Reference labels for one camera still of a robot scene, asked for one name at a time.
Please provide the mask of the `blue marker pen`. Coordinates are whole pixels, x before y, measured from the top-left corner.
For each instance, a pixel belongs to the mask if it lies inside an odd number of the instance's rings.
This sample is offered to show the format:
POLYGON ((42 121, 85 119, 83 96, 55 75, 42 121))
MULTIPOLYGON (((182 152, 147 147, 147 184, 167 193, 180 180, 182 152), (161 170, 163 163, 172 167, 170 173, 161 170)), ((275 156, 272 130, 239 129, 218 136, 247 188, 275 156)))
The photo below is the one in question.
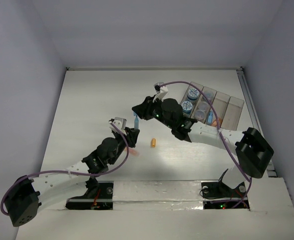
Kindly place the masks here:
POLYGON ((133 112, 133 115, 135 117, 135 119, 134 119, 134 129, 138 130, 139 129, 139 117, 135 112, 133 112))

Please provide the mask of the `orange marker pen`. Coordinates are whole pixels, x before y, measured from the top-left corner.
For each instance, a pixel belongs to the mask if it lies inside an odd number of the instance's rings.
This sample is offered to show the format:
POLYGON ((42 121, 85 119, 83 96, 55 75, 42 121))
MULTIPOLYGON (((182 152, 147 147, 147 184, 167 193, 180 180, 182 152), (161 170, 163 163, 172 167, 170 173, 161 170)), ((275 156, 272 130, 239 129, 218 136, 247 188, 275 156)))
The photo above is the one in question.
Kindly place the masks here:
POLYGON ((138 157, 140 155, 136 150, 131 148, 129 149, 129 154, 135 157, 138 157))

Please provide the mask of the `small orange cap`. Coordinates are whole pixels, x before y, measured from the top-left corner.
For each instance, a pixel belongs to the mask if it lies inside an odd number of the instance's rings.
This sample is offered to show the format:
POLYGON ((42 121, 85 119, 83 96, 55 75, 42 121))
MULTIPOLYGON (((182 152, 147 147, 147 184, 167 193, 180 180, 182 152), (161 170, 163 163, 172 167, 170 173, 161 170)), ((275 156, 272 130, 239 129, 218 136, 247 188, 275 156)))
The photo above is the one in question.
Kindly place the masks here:
POLYGON ((153 139, 151 140, 151 147, 152 147, 152 148, 155 148, 155 147, 156 147, 156 138, 153 138, 153 139))

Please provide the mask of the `blue lid round jar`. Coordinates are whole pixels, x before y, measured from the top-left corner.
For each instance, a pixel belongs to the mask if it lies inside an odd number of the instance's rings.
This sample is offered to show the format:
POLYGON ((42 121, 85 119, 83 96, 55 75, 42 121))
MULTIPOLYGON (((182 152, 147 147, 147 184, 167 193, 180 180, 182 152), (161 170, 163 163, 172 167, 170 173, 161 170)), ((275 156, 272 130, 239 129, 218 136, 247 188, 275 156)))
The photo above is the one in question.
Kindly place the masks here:
POLYGON ((198 89, 196 88, 189 88, 187 90, 187 99, 190 101, 190 102, 194 102, 196 100, 198 100, 199 96, 200 96, 200 92, 198 89))
POLYGON ((192 109, 193 109, 193 104, 188 101, 188 100, 185 100, 181 103, 181 106, 182 106, 182 110, 185 114, 191 114, 192 112, 192 109))

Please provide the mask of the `clear jar of clips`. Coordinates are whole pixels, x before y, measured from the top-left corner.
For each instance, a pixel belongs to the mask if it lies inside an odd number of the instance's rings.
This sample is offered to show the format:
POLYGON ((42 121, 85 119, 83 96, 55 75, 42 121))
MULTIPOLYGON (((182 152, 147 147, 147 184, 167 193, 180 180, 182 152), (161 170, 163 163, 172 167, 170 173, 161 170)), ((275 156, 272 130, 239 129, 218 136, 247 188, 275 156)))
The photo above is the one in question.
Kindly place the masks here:
POLYGON ((208 99, 209 101, 213 101, 213 99, 214 99, 214 97, 215 97, 215 93, 212 92, 212 91, 210 91, 210 90, 205 91, 205 92, 204 92, 204 95, 203 95, 203 99, 205 99, 204 97, 207 97, 207 99, 208 99))
POLYGON ((198 104, 197 109, 200 110, 200 111, 206 112, 206 111, 208 111, 210 109, 210 105, 206 101, 201 101, 198 104))
POLYGON ((205 120, 206 117, 206 111, 203 110, 196 110, 194 112, 194 118, 197 119, 198 121, 203 121, 205 120))

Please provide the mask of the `blue marker cap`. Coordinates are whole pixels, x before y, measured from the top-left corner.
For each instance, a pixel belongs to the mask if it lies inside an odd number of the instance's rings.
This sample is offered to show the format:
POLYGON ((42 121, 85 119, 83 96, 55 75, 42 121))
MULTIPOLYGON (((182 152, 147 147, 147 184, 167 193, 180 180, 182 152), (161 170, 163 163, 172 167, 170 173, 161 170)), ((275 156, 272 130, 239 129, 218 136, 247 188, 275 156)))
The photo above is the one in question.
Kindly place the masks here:
POLYGON ((208 114, 208 117, 207 117, 206 124, 207 125, 212 125, 212 122, 213 122, 213 112, 210 111, 209 114, 208 114))

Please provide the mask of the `orange marker cap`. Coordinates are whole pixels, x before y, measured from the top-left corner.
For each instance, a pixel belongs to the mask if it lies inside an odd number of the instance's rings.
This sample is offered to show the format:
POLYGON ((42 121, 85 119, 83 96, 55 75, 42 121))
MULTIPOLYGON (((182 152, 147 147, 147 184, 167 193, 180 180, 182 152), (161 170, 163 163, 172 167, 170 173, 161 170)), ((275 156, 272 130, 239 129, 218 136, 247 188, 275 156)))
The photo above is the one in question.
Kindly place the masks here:
POLYGON ((215 119, 215 120, 212 122, 211 126, 213 126, 213 127, 217 127, 218 125, 221 126, 221 124, 222 124, 222 119, 221 119, 221 118, 218 118, 218 119, 215 119))

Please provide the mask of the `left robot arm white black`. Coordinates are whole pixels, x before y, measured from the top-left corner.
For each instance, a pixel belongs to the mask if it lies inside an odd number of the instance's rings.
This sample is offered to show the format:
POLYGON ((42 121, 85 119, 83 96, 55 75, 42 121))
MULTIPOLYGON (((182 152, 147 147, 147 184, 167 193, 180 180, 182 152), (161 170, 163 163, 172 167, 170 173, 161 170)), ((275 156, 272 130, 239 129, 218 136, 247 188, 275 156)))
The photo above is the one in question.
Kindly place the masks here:
POLYGON ((123 151, 136 146, 140 131, 134 128, 119 130, 112 126, 112 137, 101 144, 80 162, 65 170, 47 170, 19 177, 1 200, 1 212, 7 215, 14 227, 32 220, 37 213, 59 202, 72 186, 80 185, 80 192, 92 198, 98 191, 96 178, 108 175, 119 167, 109 169, 123 151))

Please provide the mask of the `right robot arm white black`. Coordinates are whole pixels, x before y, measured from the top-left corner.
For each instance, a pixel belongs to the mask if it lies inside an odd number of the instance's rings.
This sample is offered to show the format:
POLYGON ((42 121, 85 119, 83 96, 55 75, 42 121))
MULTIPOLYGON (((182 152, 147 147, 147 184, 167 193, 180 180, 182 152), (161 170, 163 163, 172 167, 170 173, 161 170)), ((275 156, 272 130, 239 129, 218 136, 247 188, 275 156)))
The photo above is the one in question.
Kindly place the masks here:
POLYGON ((173 98, 159 100, 148 96, 132 107, 132 111, 142 120, 158 120, 181 141, 226 150, 234 167, 227 169, 217 183, 222 196, 233 193, 244 181, 262 178, 274 155, 274 150, 257 129, 249 127, 245 131, 235 131, 206 125, 186 117, 182 106, 173 98))

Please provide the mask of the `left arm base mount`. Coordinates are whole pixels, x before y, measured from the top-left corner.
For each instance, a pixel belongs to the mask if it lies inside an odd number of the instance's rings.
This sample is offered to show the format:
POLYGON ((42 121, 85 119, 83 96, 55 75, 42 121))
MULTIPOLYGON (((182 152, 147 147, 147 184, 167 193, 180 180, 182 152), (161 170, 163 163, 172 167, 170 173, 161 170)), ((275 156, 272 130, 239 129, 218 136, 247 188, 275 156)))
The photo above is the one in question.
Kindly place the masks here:
POLYGON ((112 210, 114 182, 99 182, 96 178, 86 181, 86 192, 81 196, 69 198, 65 208, 68 210, 112 210))

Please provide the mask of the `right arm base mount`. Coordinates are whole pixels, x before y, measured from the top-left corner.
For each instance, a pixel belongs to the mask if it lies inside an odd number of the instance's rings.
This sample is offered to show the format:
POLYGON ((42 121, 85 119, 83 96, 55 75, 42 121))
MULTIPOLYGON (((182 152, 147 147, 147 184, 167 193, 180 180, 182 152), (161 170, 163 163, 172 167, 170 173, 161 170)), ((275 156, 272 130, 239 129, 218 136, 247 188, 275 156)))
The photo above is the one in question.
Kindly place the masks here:
POLYGON ((222 182, 227 170, 225 170, 218 181, 205 181, 201 183, 199 195, 203 198, 205 210, 225 209, 250 209, 246 196, 244 182, 237 187, 230 188, 222 182))

